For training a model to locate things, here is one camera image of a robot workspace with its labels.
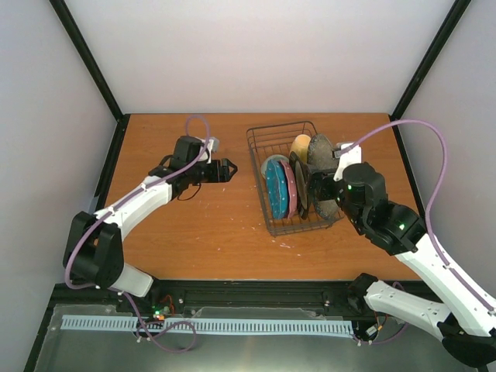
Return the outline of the black mosaic rim plate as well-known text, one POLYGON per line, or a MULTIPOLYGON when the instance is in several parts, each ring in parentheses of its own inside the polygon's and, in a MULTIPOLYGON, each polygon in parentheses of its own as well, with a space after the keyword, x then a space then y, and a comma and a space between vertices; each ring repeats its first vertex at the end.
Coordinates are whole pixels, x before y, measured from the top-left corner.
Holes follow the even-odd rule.
POLYGON ((308 218, 308 212, 311 206, 309 186, 309 169, 308 165, 296 154, 290 152, 290 166, 294 173, 298 193, 298 214, 302 220, 308 218))

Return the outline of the grey speckled plate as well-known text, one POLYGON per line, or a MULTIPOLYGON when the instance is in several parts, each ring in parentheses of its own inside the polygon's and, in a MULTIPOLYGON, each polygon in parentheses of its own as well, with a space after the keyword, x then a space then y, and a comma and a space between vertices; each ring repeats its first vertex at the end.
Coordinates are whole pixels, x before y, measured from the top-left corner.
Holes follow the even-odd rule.
MULTIPOLYGON (((333 147, 334 145, 325 135, 316 134, 308 145, 307 164, 317 167, 319 171, 336 169, 339 161, 333 157, 333 147)), ((313 203, 322 219, 334 222, 339 218, 339 208, 334 200, 318 201, 314 198, 313 203)))

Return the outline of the pink dotted plate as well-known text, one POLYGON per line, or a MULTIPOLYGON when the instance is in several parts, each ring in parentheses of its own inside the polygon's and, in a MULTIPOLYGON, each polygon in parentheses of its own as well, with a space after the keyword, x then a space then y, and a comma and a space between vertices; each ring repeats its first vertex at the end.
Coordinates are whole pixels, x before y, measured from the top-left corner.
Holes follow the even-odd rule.
POLYGON ((283 167, 284 174, 286 177, 286 184, 288 187, 288 215, 287 219, 292 219, 298 210, 298 191, 295 182, 294 172, 291 169, 289 162, 280 161, 281 166, 283 167))

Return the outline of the teal dotted plate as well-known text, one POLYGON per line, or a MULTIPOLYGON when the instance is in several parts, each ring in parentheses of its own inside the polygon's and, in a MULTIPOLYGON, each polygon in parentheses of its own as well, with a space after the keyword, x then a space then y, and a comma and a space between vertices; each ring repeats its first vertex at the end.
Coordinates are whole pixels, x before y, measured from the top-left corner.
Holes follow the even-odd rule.
POLYGON ((288 187, 280 161, 270 160, 267 166, 266 184, 270 209, 274 219, 283 219, 288 213, 288 187))

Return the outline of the yellow mug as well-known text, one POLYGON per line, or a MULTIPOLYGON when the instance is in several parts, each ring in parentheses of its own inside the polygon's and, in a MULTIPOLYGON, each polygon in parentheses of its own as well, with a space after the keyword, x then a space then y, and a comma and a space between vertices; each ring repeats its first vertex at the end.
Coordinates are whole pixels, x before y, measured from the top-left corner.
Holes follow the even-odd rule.
POLYGON ((291 144, 290 153, 297 154, 300 160, 306 163, 308 161, 308 147, 311 139, 306 134, 296 136, 291 144))

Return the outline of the light green bowl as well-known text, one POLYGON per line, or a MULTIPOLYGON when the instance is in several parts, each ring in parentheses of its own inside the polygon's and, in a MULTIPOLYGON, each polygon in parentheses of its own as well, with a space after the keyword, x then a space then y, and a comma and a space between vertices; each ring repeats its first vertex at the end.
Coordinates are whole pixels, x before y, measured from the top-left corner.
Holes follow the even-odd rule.
POLYGON ((276 160, 276 161, 283 160, 283 161, 286 161, 286 162, 288 162, 288 161, 289 161, 289 159, 288 159, 286 156, 282 155, 282 154, 274 154, 274 155, 269 156, 269 157, 268 157, 268 158, 267 158, 267 159, 266 159, 266 160, 262 163, 262 165, 261 165, 261 167, 260 167, 260 173, 261 173, 261 175, 262 175, 263 179, 265 179, 265 178, 266 178, 266 174, 267 174, 267 166, 268 166, 268 163, 269 163, 269 161, 270 161, 270 160, 276 160))

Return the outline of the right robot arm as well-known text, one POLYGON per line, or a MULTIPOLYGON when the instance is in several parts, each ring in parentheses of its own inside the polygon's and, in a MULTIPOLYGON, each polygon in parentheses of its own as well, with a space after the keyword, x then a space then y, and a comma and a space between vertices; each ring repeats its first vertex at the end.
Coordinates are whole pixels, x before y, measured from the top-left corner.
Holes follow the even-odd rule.
POLYGON ((359 235, 413 270, 439 299, 426 300, 363 274, 355 280, 358 303, 427 332, 469 367, 495 361, 494 298, 454 262, 423 217, 389 200, 382 174, 368 163, 343 171, 310 166, 306 188, 316 199, 334 200, 359 235))

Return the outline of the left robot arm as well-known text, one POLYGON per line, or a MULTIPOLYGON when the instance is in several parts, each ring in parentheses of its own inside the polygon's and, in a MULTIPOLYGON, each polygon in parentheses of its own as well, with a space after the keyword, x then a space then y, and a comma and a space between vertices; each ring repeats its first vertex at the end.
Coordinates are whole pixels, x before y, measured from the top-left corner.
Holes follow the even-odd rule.
POLYGON ((92 214, 79 212, 71 222, 64 252, 64 280, 77 288, 97 287, 126 292, 145 312, 156 310, 161 293, 154 277, 125 262, 123 242, 155 210, 178 198, 190 186, 226 183, 237 167, 226 158, 216 160, 215 137, 181 136, 166 155, 130 193, 92 214))

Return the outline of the small electronics board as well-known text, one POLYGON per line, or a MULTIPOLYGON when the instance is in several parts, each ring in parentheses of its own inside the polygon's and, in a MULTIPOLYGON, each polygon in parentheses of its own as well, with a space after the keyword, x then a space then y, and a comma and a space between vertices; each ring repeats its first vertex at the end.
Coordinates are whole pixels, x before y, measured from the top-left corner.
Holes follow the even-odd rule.
POLYGON ((162 322, 173 315, 175 315, 174 301, 169 294, 153 306, 152 318, 154 321, 162 322))

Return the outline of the black aluminium frame rail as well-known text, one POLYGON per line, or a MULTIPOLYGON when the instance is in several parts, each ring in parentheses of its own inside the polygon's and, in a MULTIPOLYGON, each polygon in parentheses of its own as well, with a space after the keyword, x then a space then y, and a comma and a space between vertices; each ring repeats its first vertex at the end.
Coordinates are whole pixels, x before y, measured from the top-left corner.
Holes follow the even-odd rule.
MULTIPOLYGON (((192 310, 214 308, 302 308, 317 315, 344 319, 372 319, 371 310, 358 312, 347 301, 351 281, 171 281, 161 280, 152 295, 135 298, 140 313, 151 315, 172 298, 175 314, 190 317, 192 310)), ((441 302, 421 281, 402 281, 410 294, 441 302)), ((56 284, 48 308, 55 305, 116 305, 118 312, 133 312, 129 302, 116 293, 95 288, 68 289, 56 284)))

